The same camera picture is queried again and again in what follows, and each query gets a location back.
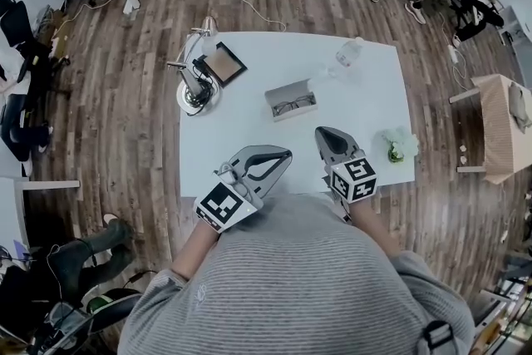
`sleeve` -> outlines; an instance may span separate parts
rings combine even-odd
[[[414,299],[431,317],[449,323],[456,339],[469,351],[475,323],[466,301],[436,279],[419,255],[402,252],[391,262]]]
[[[118,355],[145,353],[142,343],[150,333],[161,308],[186,285],[186,280],[170,269],[160,271],[137,302],[122,330]]]

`small plant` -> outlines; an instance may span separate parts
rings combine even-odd
[[[416,135],[404,126],[383,131],[382,137],[389,145],[388,159],[391,163],[402,163],[406,158],[414,158],[419,154],[419,141]]]

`wooden floor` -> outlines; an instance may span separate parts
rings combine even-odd
[[[375,206],[401,245],[421,254],[466,298],[490,287],[507,245],[520,234],[530,173],[500,186],[456,173],[462,144],[468,164],[481,163],[482,124],[478,101],[449,105],[449,96],[462,89],[451,72],[442,18],[429,17],[420,26],[405,11],[405,0],[249,1],[265,17],[286,22],[289,32],[360,36],[397,47],[421,153],[416,182],[381,188]],[[76,13],[82,2],[73,0],[68,12]],[[129,17],[122,14],[124,4],[115,0],[80,14],[67,48],[71,65],[60,78],[72,96],[50,96],[47,103],[55,135],[51,149],[36,155],[33,178],[79,179],[81,189],[30,196],[33,212],[59,214],[75,236],[101,229],[107,212],[135,227],[136,261],[115,284],[142,269],[167,266],[195,221],[180,208],[177,77],[165,62],[175,59],[189,30],[207,14],[216,17],[220,31],[279,31],[240,0],[140,0],[140,10]],[[520,80],[510,49],[493,28],[461,51],[468,76],[501,73]],[[500,244],[505,229],[510,237]]]

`lamp base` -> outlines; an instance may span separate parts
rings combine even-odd
[[[216,81],[213,81],[213,92],[214,94],[210,99],[207,101],[207,104],[204,106],[192,106],[187,101],[187,86],[184,81],[181,81],[179,86],[177,87],[177,92],[175,93],[175,98],[177,100],[178,105],[180,106],[181,110],[186,112],[190,116],[195,115],[203,115],[208,113],[210,110],[212,110],[219,102],[219,99],[221,97],[221,90],[219,88],[219,85]]]

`gray striped sweater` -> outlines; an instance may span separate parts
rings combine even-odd
[[[170,270],[128,318],[119,355],[410,354],[434,319],[468,353],[466,303],[412,252],[389,259],[330,204],[266,199],[222,234],[188,283]]]

